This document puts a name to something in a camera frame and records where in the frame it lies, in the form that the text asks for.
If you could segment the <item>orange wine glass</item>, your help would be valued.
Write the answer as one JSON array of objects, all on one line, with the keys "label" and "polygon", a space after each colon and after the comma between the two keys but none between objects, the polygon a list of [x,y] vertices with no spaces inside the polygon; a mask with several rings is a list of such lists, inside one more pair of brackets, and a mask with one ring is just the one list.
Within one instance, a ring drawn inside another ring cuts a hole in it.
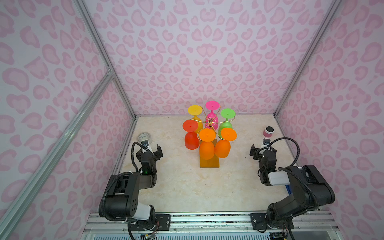
[{"label": "orange wine glass", "polygon": [[231,151],[231,142],[237,139],[237,133],[232,128],[223,128],[221,139],[215,146],[215,155],[219,158],[226,158]]},{"label": "orange wine glass", "polygon": [[199,132],[200,144],[199,154],[201,159],[210,160],[215,155],[215,146],[213,141],[216,139],[216,133],[212,129],[202,129]]}]

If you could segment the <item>orange wine glass front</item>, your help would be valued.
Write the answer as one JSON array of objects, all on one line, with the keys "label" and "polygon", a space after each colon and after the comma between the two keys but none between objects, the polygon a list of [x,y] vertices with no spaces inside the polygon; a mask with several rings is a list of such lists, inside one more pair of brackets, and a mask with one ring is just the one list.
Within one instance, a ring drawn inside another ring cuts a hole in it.
[{"label": "orange wine glass front", "polygon": [[210,160],[215,155],[215,146],[213,141],[216,139],[216,133],[212,129],[202,129],[199,132],[200,144],[199,154],[201,159]]}]

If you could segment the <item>green wine glass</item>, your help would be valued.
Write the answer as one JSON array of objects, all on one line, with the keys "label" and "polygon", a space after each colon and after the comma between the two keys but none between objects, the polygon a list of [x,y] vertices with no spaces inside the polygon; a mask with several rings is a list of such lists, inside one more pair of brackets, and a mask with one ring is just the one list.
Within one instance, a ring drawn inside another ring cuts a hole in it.
[{"label": "green wine glass", "polygon": [[222,121],[219,125],[219,137],[222,137],[222,130],[224,128],[233,128],[231,121],[236,117],[236,112],[232,109],[223,109],[221,111],[221,116],[224,118],[224,121]]}]

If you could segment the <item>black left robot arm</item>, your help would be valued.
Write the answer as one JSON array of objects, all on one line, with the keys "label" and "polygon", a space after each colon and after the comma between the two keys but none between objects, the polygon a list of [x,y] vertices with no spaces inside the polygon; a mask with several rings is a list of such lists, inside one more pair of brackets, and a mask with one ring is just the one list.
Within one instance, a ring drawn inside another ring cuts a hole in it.
[{"label": "black left robot arm", "polygon": [[152,152],[139,150],[136,157],[142,164],[139,172],[112,175],[99,204],[99,216],[110,222],[130,222],[143,229],[153,230],[160,226],[152,205],[139,202],[139,191],[151,189],[157,182],[157,161],[163,157],[160,146]]}]

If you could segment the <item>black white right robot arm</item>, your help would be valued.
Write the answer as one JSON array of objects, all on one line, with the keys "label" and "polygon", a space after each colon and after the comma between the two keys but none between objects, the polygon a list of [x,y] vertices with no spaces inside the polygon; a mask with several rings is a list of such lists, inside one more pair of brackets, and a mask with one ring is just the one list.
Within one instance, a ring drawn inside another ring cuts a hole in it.
[{"label": "black white right robot arm", "polygon": [[277,168],[277,150],[267,146],[252,145],[250,156],[258,161],[258,176],[263,185],[290,187],[289,195],[271,203],[264,217],[251,215],[255,230],[264,233],[285,227],[291,232],[293,218],[335,202],[333,189],[314,165]]}]

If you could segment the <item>red wine glass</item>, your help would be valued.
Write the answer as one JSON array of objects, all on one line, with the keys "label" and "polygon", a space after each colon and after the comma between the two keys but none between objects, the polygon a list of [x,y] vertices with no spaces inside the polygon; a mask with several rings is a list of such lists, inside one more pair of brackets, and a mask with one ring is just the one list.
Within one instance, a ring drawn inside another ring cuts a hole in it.
[{"label": "red wine glass", "polygon": [[186,120],[183,123],[183,129],[187,132],[185,135],[185,146],[189,150],[195,150],[200,145],[200,140],[196,133],[198,126],[198,123],[194,120]]}]

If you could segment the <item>pink wine glass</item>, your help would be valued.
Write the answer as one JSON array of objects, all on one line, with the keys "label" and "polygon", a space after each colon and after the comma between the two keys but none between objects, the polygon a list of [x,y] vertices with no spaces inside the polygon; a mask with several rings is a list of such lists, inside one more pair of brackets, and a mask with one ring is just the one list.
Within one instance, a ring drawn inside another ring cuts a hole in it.
[{"label": "pink wine glass", "polygon": [[208,113],[206,117],[205,127],[209,128],[210,126],[212,126],[214,130],[217,130],[219,127],[219,118],[214,111],[220,109],[220,104],[216,101],[209,101],[206,103],[206,108],[211,112]]}]

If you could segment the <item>yellow wine glass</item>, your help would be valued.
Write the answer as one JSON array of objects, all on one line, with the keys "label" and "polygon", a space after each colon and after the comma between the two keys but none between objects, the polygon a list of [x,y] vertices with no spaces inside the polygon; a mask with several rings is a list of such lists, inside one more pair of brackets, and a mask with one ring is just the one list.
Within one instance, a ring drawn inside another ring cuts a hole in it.
[{"label": "yellow wine glass", "polygon": [[188,108],[188,113],[192,115],[192,120],[198,123],[198,128],[195,130],[196,133],[203,129],[203,122],[199,118],[199,115],[203,112],[203,108],[199,105],[192,105]]}]

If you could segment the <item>clear tape roll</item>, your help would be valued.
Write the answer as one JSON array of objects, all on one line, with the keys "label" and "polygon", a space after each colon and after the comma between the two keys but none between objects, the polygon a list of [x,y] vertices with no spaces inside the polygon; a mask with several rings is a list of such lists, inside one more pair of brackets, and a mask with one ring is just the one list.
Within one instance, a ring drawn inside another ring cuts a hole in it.
[{"label": "clear tape roll", "polygon": [[152,136],[148,132],[142,132],[138,135],[137,140],[139,143],[142,143],[144,141],[147,141],[150,145],[153,142]]}]

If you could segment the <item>pink jar black lid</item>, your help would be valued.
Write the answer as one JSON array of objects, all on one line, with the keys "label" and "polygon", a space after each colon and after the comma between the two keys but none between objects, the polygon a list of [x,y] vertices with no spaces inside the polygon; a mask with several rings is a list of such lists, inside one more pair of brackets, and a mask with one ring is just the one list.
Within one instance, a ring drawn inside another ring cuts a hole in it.
[{"label": "pink jar black lid", "polygon": [[263,135],[266,137],[266,138],[270,138],[273,133],[274,133],[275,129],[271,126],[267,126],[263,132]]}]

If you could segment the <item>blue box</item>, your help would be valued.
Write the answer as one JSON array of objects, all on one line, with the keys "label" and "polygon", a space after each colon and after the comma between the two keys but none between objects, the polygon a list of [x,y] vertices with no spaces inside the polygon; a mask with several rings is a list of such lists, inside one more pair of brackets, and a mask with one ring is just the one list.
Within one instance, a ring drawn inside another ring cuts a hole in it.
[{"label": "blue box", "polygon": [[290,185],[285,185],[285,187],[286,187],[286,190],[287,190],[288,194],[290,195],[292,193],[291,186]]}]

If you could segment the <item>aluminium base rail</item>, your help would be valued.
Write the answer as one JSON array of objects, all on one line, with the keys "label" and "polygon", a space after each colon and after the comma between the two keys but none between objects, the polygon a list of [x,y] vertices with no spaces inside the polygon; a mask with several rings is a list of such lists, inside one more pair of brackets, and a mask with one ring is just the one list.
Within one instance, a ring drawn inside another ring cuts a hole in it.
[{"label": "aluminium base rail", "polygon": [[109,222],[91,214],[83,240],[341,240],[343,236],[328,211],[317,211],[271,229],[265,213],[257,212],[180,212],[161,213],[157,226],[146,230],[138,225]]}]

